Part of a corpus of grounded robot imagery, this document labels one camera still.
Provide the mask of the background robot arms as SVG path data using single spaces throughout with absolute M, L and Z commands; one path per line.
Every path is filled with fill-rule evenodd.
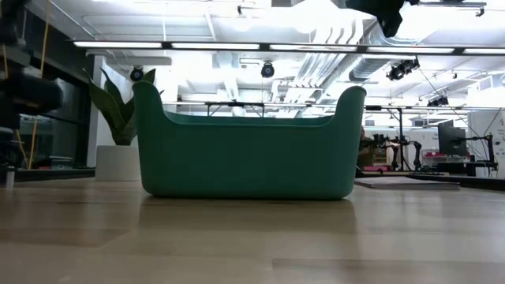
M 414 146 L 414 160 L 412 164 L 407 161 L 404 152 L 405 146 Z M 413 171 L 420 172 L 421 164 L 421 149 L 422 145 L 415 140 L 407 140 L 404 136 L 395 136 L 390 138 L 383 134 L 374 134 L 372 138 L 372 146 L 383 150 L 391 149 L 393 158 L 391 161 L 391 168 L 394 171 Z

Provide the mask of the silver ventilation duct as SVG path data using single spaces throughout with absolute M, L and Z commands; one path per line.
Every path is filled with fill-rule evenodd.
M 361 43 L 364 45 L 395 45 L 397 41 L 394 38 L 387 38 L 380 26 L 376 24 L 362 38 Z M 363 82 L 368 80 L 374 72 L 381 69 L 388 63 L 387 59 L 366 58 L 363 54 L 357 61 L 357 64 L 349 72 L 349 79 L 355 82 Z

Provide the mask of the teal plastic storage bin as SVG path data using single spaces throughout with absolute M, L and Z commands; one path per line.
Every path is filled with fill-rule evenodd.
M 341 200 L 351 194 L 366 91 L 347 88 L 319 118 L 167 112 L 157 88 L 133 85 L 141 184 L 156 197 Z

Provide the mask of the white plant pot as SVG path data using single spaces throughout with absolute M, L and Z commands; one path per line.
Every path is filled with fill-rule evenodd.
M 134 146 L 99 145 L 96 150 L 95 179 L 98 181 L 139 181 L 139 150 Z

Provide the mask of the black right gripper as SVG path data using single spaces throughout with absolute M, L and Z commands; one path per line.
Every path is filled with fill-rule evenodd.
M 376 15 L 385 37 L 394 37 L 402 23 L 401 8 L 408 2 L 415 6 L 419 0 L 345 0 L 346 7 Z

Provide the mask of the green snake plant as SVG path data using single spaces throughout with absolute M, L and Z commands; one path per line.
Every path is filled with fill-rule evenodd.
M 116 84 L 106 77 L 104 86 L 94 80 L 89 83 L 89 95 L 109 125 L 113 141 L 129 146 L 137 137 L 140 149 L 156 148 L 163 138 L 162 118 L 166 117 L 160 93 L 154 85 L 156 70 L 152 69 L 132 85 L 133 97 L 124 102 Z

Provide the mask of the grey flat mat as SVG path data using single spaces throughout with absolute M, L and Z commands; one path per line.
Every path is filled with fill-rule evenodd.
M 459 190 L 459 183 L 418 180 L 410 177 L 361 177 L 355 185 L 370 189 Z

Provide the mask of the person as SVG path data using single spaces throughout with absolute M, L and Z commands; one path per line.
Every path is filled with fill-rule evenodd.
M 374 155 L 375 149 L 372 146 L 372 139 L 367 137 L 364 128 L 361 128 L 357 167 L 363 170 L 367 166 L 372 166 Z

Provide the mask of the dark storage box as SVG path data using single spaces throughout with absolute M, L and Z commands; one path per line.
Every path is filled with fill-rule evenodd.
M 40 170 L 64 170 L 73 167 L 73 158 L 65 156 L 49 156 L 36 163 Z

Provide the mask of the black computer monitor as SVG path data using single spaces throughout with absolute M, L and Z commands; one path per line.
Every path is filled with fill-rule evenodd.
M 437 125 L 440 153 L 450 156 L 466 156 L 466 131 L 454 127 L 453 121 Z

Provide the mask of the long ceiling light strip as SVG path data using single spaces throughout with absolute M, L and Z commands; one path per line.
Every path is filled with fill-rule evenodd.
M 432 56 L 505 56 L 505 47 L 464 46 L 389 46 L 315 43 L 225 43 L 225 42 L 168 42 L 168 41 L 83 41 L 73 45 L 86 50 L 205 50 L 205 51 L 258 51 L 321 54 L 378 54 L 378 55 L 432 55 Z

